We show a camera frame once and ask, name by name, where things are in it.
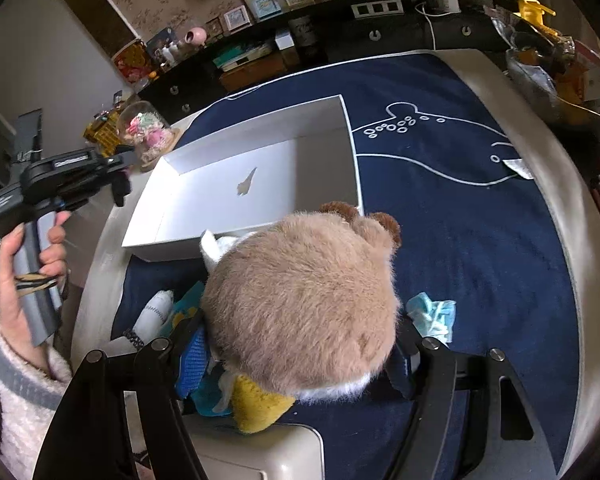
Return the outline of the person's left hand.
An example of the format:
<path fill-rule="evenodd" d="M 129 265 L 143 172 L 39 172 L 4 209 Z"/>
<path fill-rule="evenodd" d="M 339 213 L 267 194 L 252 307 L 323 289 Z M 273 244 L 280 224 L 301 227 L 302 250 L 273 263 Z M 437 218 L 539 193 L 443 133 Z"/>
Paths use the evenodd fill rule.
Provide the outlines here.
<path fill-rule="evenodd" d="M 62 283 L 67 276 L 66 231 L 64 224 L 70 218 L 69 211 L 56 212 L 54 225 L 47 232 L 48 247 L 38 256 L 40 272 Z M 24 241 L 26 229 L 18 224 L 12 232 L 1 239 L 0 247 L 0 331 L 17 356 L 23 361 L 50 374 L 48 349 L 45 342 L 37 344 L 31 336 L 24 297 L 16 286 L 15 256 Z"/>

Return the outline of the pink fluffy left sleeve forearm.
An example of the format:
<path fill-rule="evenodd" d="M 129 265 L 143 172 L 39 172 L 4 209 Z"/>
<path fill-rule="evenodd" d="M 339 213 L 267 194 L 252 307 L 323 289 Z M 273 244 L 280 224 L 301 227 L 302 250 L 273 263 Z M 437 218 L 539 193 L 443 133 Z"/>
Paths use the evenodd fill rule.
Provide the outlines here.
<path fill-rule="evenodd" d="M 0 457 L 17 479 L 33 477 L 50 422 L 72 378 L 71 368 L 53 348 L 39 370 L 12 350 L 0 327 Z"/>

